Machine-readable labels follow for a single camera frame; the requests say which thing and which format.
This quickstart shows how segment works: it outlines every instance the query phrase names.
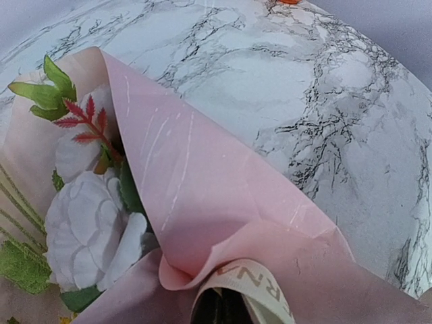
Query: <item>wrapping paper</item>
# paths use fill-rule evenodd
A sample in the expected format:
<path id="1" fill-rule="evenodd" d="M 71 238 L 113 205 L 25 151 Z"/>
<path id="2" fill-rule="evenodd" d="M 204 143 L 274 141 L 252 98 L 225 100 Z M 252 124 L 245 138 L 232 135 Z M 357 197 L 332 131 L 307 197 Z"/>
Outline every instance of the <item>wrapping paper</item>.
<path id="1" fill-rule="evenodd" d="M 187 324 L 203 279 L 236 259 L 272 272 L 298 324 L 432 323 L 429 308 L 355 263 L 339 229 L 301 191 L 177 95 L 96 48 L 59 66 L 79 97 L 109 81 L 161 245 L 75 323 Z M 14 103 L 2 159 L 43 214 L 54 195 L 51 147 L 62 131 L 29 106 Z M 35 132 L 45 134 L 41 142 Z"/>

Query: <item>white flower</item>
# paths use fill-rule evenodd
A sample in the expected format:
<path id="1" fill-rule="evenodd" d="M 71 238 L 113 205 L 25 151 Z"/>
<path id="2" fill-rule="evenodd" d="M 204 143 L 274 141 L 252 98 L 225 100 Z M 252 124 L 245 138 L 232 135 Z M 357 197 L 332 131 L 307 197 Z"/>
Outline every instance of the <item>white flower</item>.
<path id="1" fill-rule="evenodd" d="M 158 247 L 156 237 L 146 233 L 147 220 L 143 214 L 132 213 L 120 245 L 104 276 L 97 284 L 99 291 L 110 288 L 143 255 Z"/>
<path id="2" fill-rule="evenodd" d="M 110 268 L 127 217 L 118 186 L 119 180 L 112 169 L 105 175 L 85 171 L 66 184 L 53 199 L 45 219 L 47 260 L 53 272 L 50 282 L 59 284 L 62 290 L 98 284 Z M 134 215 L 132 219 L 140 219 L 140 216 Z M 142 219 L 135 221 L 134 226 L 139 226 L 135 231 L 146 230 L 146 222 Z M 137 248 L 132 245 L 136 260 Z M 115 274 L 111 281 L 121 274 Z"/>
<path id="3" fill-rule="evenodd" d="M 117 123 L 114 116 L 111 88 L 101 86 L 86 94 L 81 100 L 80 107 L 86 111 L 86 104 L 90 95 L 93 98 L 96 114 L 102 108 L 107 112 L 108 127 L 106 137 L 113 140 L 119 137 Z M 65 183 L 71 182 L 83 171 L 93 170 L 101 156 L 101 141 L 95 140 L 89 144 L 79 144 L 72 138 L 80 133 L 89 131 L 85 125 L 79 125 L 68 130 L 59 140 L 55 149 L 55 168 Z"/>

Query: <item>red leaf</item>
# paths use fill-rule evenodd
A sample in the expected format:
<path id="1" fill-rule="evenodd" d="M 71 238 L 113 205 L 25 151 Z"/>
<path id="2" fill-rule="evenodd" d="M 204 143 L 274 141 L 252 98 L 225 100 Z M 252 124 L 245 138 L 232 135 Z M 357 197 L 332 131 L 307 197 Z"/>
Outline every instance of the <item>red leaf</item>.
<path id="1" fill-rule="evenodd" d="M 77 126 L 78 124 L 82 124 L 82 121 L 75 117 L 66 117 L 53 121 L 53 123 L 61 128 L 72 128 Z"/>
<path id="2" fill-rule="evenodd" d="M 280 0 L 282 3 L 287 3 L 288 5 L 296 5 L 300 0 Z"/>
<path id="3" fill-rule="evenodd" d="M 87 112 L 88 120 L 92 121 L 93 116 L 95 115 L 95 102 L 93 101 L 92 95 L 88 97 L 86 112 Z"/>
<path id="4" fill-rule="evenodd" d="M 75 136 L 73 138 L 73 140 L 75 142 L 80 143 L 80 144 L 88 144 L 88 143 L 92 142 L 93 140 L 98 140 L 98 139 L 99 139 L 99 136 L 97 136 L 96 134 L 90 133 L 90 132 L 78 134 L 77 136 Z"/>
<path id="5" fill-rule="evenodd" d="M 66 108 L 75 116 L 85 117 L 81 107 L 76 103 L 71 102 L 69 99 L 64 99 L 63 102 L 65 103 Z"/>
<path id="6" fill-rule="evenodd" d="M 97 115 L 97 124 L 99 126 L 99 129 L 101 130 L 102 134 L 105 131 L 105 128 L 107 127 L 107 112 L 105 111 L 105 108 L 102 108 L 102 110 Z"/>

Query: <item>white marble surface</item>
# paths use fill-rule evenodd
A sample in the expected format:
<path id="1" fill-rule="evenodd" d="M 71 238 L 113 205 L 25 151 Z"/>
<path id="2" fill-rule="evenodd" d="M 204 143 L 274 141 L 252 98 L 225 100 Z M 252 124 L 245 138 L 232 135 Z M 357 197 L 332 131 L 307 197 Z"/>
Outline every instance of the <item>white marble surface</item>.
<path id="1" fill-rule="evenodd" d="M 369 39 L 308 3 L 91 0 L 0 54 L 0 132 L 16 74 L 93 45 L 264 156 L 361 265 L 412 296 L 432 286 L 432 94 Z"/>

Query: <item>bouquet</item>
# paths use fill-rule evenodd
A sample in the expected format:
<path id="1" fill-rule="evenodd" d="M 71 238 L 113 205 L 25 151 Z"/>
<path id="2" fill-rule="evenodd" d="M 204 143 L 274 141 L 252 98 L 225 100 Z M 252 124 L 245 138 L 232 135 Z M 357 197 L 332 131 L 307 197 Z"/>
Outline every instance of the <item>bouquet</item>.
<path id="1" fill-rule="evenodd" d="M 9 89 L 0 273 L 62 323 L 432 323 L 295 185 L 98 48 Z"/>

